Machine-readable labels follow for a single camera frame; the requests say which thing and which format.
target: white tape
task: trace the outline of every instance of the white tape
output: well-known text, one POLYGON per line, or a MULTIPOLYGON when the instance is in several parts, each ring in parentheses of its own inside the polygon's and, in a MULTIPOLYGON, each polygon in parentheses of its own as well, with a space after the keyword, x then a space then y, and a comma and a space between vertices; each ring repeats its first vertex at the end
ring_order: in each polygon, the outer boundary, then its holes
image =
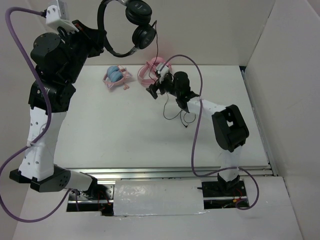
POLYGON ((196 215, 204 213, 202 184, 194 180, 117 181, 115 216, 196 215))

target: white table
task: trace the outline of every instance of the white table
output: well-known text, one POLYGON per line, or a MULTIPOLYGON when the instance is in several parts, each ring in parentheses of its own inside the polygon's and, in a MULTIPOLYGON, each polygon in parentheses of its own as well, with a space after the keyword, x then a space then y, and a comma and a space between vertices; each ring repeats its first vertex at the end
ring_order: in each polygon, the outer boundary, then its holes
MULTIPOLYGON (((157 168, 190 167, 196 122, 188 128, 180 118, 166 120, 163 108, 167 96, 152 96, 137 81, 141 66, 130 65, 133 74, 130 89, 117 87, 109 92, 102 82, 109 66, 84 66, 75 83, 68 114, 60 130, 55 163, 66 168, 157 168)), ((236 104, 247 124, 250 136, 243 147, 240 165, 268 165, 245 84, 238 66, 201 66, 202 97, 229 106, 236 104)), ((194 66, 176 65, 185 71, 191 89, 198 93, 199 74, 194 66)), ((170 97, 165 113, 180 111, 170 97)), ((196 146, 195 165, 219 167, 222 149, 218 146, 213 124, 203 118, 196 146)))

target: headphone headband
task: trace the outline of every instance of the headphone headband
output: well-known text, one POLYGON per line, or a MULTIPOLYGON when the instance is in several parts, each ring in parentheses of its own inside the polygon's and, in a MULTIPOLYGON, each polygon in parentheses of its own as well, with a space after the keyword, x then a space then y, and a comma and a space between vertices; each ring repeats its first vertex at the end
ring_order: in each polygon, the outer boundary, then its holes
MULTIPOLYGON (((147 61, 144 66, 142 66, 138 73, 137 73, 137 79, 139 83, 144 86, 145 88, 149 87, 150 84, 154 84, 155 80, 151 78, 145 78, 145 75, 148 71, 151 71, 153 75, 155 75, 156 67, 160 63, 165 63, 166 61, 162 57, 154 57, 150 61, 147 61)), ((167 63, 166 66, 172 71, 172 66, 170 63, 167 63)))
MULTIPOLYGON (((114 0, 103 0, 99 5, 98 13, 97 13, 97 25, 98 25, 99 30, 105 30, 105 22, 104 22, 105 11, 106 11, 108 3, 112 2, 112 1, 114 1, 114 0)), ((117 2, 121 3, 122 5, 127 6, 130 2, 132 2, 132 0, 117 0, 117 2)), ((131 50, 128 51, 127 53, 124 53, 124 54, 118 53, 118 52, 114 51, 114 49, 111 47, 111 44, 108 40, 107 35, 105 35, 105 38, 104 38, 104 47, 113 56, 118 57, 118 58, 128 57, 140 49, 139 45, 135 43, 135 46, 133 46, 133 48, 131 48, 131 50)))

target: blue ear cup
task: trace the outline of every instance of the blue ear cup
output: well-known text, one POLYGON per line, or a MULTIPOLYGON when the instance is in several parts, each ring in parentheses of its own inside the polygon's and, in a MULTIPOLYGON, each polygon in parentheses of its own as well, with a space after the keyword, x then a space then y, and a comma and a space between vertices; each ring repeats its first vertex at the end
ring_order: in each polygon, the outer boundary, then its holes
POLYGON ((120 71, 114 71, 111 73, 111 76, 109 77, 110 82, 115 83, 121 80, 124 76, 122 75, 122 72, 120 71))
POLYGON ((106 75, 108 76, 108 78, 110 78, 111 74, 115 71, 119 71, 118 66, 110 66, 106 71, 106 75))
POLYGON ((115 83, 121 80, 124 76, 122 75, 122 72, 120 72, 119 67, 117 66, 111 66, 106 71, 106 75, 109 78, 110 82, 115 83))

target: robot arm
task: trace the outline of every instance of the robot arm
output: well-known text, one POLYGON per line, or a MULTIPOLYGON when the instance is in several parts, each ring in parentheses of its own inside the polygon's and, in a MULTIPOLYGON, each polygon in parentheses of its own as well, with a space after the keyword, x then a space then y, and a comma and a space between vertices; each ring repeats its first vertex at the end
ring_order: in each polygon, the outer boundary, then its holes
POLYGON ((46 24, 59 32, 40 35, 33 43, 31 58, 49 97, 52 115, 46 134, 35 144, 32 141, 44 130, 48 113, 44 96, 36 82, 33 83, 29 101, 29 148, 18 169, 10 178, 18 183, 30 184, 40 193, 77 189, 95 197, 106 191, 96 178, 54 164, 54 155, 61 125, 67 115, 70 100, 76 92, 73 84, 87 58, 104 52, 105 30, 91 29, 80 21, 68 21, 66 5, 57 0, 46 10, 46 24))
MULTIPOLYGON (((169 93, 176 97, 178 106, 187 113, 199 114, 201 109, 200 96, 190 88, 188 75, 179 71, 172 75, 167 66, 157 66, 157 81, 146 90, 158 98, 160 94, 169 93)), ((202 117, 212 121, 215 139, 218 145, 225 150, 221 168, 238 167, 240 151, 249 137, 249 130, 236 105, 224 106, 204 99, 202 100, 202 117)), ((218 181, 222 189, 228 190, 239 181, 237 169, 225 170, 218 174, 218 181)))

